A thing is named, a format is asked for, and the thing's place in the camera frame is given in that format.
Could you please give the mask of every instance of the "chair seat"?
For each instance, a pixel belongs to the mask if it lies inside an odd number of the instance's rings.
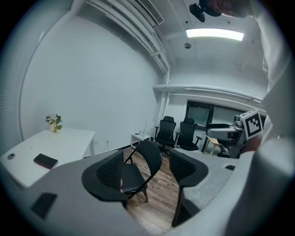
[[[125,194],[132,193],[144,184],[144,179],[136,164],[125,164],[122,170],[122,190]]]
[[[195,145],[193,142],[181,142],[181,143],[179,143],[179,146],[182,149],[188,150],[188,151],[196,151],[196,150],[199,150],[198,146]]]
[[[156,141],[167,146],[174,146],[175,144],[175,141],[173,139],[166,139],[159,136],[156,137]]]

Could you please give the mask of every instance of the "small vase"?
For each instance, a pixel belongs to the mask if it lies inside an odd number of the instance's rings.
[[[56,124],[49,124],[49,130],[51,132],[54,132],[55,131],[55,128],[56,128]]]

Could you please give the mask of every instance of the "fluorescent light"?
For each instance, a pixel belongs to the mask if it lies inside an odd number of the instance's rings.
[[[201,29],[187,29],[186,33],[189,38],[192,37],[221,37],[221,38],[228,38],[228,39],[235,39],[242,41],[244,34],[225,30],[225,29],[209,29],[209,28],[201,28]]]

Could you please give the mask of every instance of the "potted flower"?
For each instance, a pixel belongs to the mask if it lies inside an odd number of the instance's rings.
[[[51,132],[54,132],[56,130],[56,125],[58,125],[59,123],[62,122],[61,116],[59,116],[57,114],[55,114],[55,115],[52,115],[52,114],[47,115],[45,121],[47,123],[49,123],[49,130]]]
[[[57,124],[56,127],[55,127],[55,131],[56,131],[57,133],[60,133],[62,127],[63,127],[63,126],[62,126],[61,124]]]

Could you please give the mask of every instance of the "wooden floor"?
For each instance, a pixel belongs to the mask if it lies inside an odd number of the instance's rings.
[[[127,159],[132,153],[132,149],[124,150],[124,158]],[[145,159],[135,153],[132,156],[133,163],[145,171],[149,172]],[[146,180],[149,175],[141,172]],[[163,154],[163,162],[156,177],[165,178],[177,184],[169,169],[169,159]],[[171,223],[177,206],[179,188],[174,184],[160,178],[153,177],[147,184],[148,202],[142,192],[133,196],[127,201],[128,213],[140,223],[151,234],[158,235],[171,229]]]

